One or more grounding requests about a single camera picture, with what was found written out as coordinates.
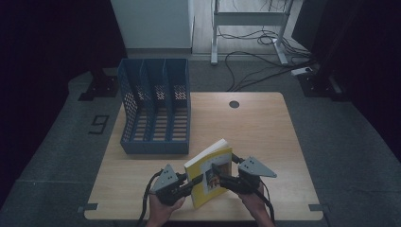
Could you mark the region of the white power strip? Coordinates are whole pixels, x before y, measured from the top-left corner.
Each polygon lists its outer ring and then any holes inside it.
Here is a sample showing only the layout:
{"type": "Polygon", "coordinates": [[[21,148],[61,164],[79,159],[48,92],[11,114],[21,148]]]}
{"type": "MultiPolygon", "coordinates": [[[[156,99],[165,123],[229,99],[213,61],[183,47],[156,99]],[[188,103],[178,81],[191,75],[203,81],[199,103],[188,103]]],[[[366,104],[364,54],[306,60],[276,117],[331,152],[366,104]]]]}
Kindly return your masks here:
{"type": "Polygon", "coordinates": [[[292,76],[298,76],[302,74],[307,74],[313,72],[313,69],[311,67],[302,67],[298,69],[291,70],[291,75],[292,76]]]}

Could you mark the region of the grey tape piece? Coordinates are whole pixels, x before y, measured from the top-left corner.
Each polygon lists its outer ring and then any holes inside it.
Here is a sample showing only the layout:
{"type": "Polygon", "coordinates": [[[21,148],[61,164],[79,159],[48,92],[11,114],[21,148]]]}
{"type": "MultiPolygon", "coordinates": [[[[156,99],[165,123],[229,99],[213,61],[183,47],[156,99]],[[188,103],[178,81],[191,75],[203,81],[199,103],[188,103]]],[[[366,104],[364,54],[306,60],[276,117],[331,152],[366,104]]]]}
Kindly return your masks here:
{"type": "Polygon", "coordinates": [[[308,207],[311,212],[322,211],[325,213],[329,211],[329,207],[325,204],[309,204],[308,207]]]}
{"type": "Polygon", "coordinates": [[[98,207],[98,203],[87,203],[78,207],[78,213],[84,213],[85,211],[93,211],[98,207]]]}

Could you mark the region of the yellow book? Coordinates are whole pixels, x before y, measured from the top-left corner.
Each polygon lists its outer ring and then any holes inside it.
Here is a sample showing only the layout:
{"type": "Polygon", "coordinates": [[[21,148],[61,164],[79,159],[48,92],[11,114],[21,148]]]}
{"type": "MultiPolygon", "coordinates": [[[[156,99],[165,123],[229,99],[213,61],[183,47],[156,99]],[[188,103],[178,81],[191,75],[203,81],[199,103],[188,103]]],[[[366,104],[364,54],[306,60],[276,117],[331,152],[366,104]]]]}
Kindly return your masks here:
{"type": "Polygon", "coordinates": [[[225,139],[220,139],[183,165],[189,182],[194,182],[196,177],[200,177],[200,182],[196,183],[191,191],[195,208],[227,191],[220,186],[219,176],[214,173],[212,165],[216,165],[222,174],[231,176],[232,154],[233,148],[225,139]]]}

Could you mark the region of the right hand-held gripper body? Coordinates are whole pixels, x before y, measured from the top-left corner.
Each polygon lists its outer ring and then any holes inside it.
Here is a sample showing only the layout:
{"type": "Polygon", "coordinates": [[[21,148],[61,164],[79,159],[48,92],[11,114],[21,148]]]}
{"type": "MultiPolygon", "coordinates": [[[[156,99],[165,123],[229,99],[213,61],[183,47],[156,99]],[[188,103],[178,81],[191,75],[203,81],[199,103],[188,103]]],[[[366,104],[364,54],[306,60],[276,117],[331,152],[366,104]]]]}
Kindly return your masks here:
{"type": "Polygon", "coordinates": [[[237,164],[237,167],[239,190],[234,192],[239,194],[252,194],[259,187],[260,177],[277,177],[275,172],[252,156],[237,164]]]}

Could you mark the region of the black stand base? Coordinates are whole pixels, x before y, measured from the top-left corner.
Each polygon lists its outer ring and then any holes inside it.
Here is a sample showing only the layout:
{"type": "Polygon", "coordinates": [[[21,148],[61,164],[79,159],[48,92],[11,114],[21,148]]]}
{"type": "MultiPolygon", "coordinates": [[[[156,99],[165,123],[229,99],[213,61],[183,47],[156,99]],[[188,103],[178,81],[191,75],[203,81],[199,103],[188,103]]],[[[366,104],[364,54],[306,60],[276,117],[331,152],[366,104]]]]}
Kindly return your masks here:
{"type": "Polygon", "coordinates": [[[299,75],[297,79],[306,97],[328,97],[338,102],[349,100],[345,90],[333,76],[316,76],[312,73],[307,73],[299,75]]]}
{"type": "Polygon", "coordinates": [[[117,76],[107,76],[102,68],[91,69],[93,80],[79,101],[93,101],[96,97],[115,97],[118,92],[117,76]]]}

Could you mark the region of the white desk frame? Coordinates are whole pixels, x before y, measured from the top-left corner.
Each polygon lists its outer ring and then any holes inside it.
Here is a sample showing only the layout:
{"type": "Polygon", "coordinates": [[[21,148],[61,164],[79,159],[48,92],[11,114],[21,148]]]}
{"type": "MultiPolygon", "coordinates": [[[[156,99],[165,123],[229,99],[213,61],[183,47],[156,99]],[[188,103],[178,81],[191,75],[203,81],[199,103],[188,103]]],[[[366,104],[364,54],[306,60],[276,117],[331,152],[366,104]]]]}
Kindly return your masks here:
{"type": "Polygon", "coordinates": [[[219,0],[212,0],[211,64],[218,64],[218,28],[220,26],[279,26],[273,47],[282,65],[288,65],[282,42],[294,0],[288,0],[283,11],[224,12],[219,11],[219,0]]]}

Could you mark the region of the blue file rack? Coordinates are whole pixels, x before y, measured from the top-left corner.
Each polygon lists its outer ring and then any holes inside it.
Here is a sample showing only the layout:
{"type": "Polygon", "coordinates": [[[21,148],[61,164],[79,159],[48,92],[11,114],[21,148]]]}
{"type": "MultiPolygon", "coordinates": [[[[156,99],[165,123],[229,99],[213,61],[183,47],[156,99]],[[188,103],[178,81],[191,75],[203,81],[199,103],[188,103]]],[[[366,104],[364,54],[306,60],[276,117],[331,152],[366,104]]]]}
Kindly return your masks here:
{"type": "Polygon", "coordinates": [[[117,77],[126,113],[120,144],[128,154],[189,152],[188,60],[123,59],[117,77]]]}

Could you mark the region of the person's left hand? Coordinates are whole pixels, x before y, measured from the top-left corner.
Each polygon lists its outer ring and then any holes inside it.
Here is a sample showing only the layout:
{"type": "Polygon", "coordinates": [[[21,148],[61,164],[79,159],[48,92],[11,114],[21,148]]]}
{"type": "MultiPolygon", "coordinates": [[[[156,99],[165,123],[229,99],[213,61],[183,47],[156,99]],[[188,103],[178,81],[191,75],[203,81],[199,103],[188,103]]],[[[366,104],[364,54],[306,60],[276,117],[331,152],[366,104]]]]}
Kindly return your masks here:
{"type": "Polygon", "coordinates": [[[185,198],[180,198],[173,205],[168,206],[162,204],[156,195],[151,194],[148,197],[150,209],[148,221],[167,222],[171,215],[180,209],[185,202],[185,198]]]}

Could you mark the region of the white cabinet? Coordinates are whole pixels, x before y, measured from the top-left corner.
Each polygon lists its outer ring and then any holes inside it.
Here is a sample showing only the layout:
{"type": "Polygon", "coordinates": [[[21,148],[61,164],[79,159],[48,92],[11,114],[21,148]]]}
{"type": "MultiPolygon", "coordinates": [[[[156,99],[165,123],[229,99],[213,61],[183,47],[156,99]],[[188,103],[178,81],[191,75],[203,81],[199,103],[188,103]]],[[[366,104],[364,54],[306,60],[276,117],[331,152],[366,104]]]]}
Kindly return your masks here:
{"type": "Polygon", "coordinates": [[[190,52],[193,0],[111,0],[127,50],[190,52]]]}

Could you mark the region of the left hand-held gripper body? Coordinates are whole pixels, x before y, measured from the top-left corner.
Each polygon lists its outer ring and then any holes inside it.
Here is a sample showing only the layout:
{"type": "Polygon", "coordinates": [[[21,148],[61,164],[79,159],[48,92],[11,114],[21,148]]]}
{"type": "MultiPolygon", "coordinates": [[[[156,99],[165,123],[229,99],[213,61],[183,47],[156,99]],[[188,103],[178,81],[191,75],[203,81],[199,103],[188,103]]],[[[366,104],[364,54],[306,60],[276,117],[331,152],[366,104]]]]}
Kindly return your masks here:
{"type": "Polygon", "coordinates": [[[167,164],[162,170],[156,183],[151,188],[151,192],[157,196],[162,204],[171,206],[178,199],[185,198],[189,195],[183,192],[185,182],[180,183],[178,181],[178,173],[179,172],[174,171],[170,164],[167,164]]]}

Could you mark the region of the dark curtain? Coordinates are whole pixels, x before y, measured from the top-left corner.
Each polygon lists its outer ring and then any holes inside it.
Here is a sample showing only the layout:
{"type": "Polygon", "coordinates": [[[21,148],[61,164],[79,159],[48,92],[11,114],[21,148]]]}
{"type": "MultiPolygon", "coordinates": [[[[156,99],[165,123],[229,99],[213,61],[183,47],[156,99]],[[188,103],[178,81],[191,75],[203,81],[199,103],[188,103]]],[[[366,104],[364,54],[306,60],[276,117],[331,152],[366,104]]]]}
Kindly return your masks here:
{"type": "Polygon", "coordinates": [[[0,0],[0,206],[61,111],[69,81],[125,56],[111,0],[0,0]]]}
{"type": "Polygon", "coordinates": [[[292,38],[401,162],[401,0],[303,0],[292,38]]]}

